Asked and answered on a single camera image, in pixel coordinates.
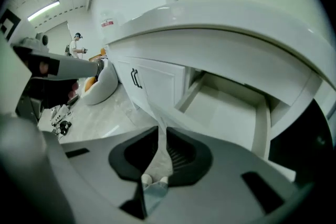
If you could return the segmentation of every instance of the fluorescent light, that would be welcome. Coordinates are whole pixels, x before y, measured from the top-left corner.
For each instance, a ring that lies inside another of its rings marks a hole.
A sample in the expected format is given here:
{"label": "fluorescent light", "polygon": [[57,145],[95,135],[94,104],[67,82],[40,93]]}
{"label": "fluorescent light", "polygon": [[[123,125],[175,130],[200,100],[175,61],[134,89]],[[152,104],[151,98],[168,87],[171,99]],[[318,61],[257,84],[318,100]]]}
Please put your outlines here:
{"label": "fluorescent light", "polygon": [[52,2],[51,4],[49,4],[48,6],[38,10],[36,13],[30,15],[28,17],[28,21],[31,21],[32,19],[34,19],[35,17],[37,17],[38,15],[42,14],[43,12],[46,12],[47,10],[53,8],[53,7],[56,7],[59,5],[59,1],[55,1],[55,2]]}

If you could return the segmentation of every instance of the white cabinet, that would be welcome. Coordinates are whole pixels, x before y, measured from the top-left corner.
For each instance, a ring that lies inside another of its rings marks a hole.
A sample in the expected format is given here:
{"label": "white cabinet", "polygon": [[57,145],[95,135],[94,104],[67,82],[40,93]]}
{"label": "white cabinet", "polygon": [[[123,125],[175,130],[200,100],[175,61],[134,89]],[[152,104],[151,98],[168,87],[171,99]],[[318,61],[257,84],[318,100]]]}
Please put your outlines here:
{"label": "white cabinet", "polygon": [[148,99],[163,108],[174,107],[190,79],[188,68],[171,63],[122,56],[117,63],[129,98],[153,117]]}
{"label": "white cabinet", "polygon": [[135,58],[134,63],[148,98],[162,107],[174,107],[184,93],[186,68],[140,58]]}
{"label": "white cabinet", "polygon": [[118,73],[121,77],[121,82],[131,101],[148,114],[151,114],[146,100],[145,89],[142,87],[142,82],[136,73],[136,65],[132,60],[133,58],[131,57],[118,57]]}
{"label": "white cabinet", "polygon": [[284,50],[239,33],[179,29],[131,37],[113,53],[201,69],[258,89],[291,106],[311,69]]}

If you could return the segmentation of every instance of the cabinet door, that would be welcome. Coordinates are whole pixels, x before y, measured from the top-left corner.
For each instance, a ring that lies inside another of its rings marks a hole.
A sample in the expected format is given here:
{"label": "cabinet door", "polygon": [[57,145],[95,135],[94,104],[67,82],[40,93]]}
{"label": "cabinet door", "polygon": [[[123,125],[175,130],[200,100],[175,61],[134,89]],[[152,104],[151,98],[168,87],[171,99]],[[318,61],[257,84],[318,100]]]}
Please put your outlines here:
{"label": "cabinet door", "polygon": [[135,66],[132,63],[132,58],[118,57],[117,62],[118,62],[119,75],[121,76],[121,82],[124,85],[129,98],[136,105],[144,109],[145,106],[148,106],[146,93],[144,88],[141,89],[135,84],[134,80]]}
{"label": "cabinet door", "polygon": [[134,58],[147,98],[157,105],[174,107],[184,93],[185,67]]}

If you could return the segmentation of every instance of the man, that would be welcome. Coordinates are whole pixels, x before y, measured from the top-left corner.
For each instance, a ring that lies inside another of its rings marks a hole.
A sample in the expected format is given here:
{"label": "man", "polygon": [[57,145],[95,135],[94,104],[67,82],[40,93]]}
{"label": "man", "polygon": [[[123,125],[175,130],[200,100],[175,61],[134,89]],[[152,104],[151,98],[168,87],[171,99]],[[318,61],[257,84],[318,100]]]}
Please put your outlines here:
{"label": "man", "polygon": [[77,41],[79,41],[80,38],[83,38],[82,35],[80,33],[76,33],[75,37],[70,42],[70,46],[69,46],[70,53],[71,53],[72,57],[74,57],[74,58],[79,58],[78,54],[86,54],[85,49],[77,49]]}

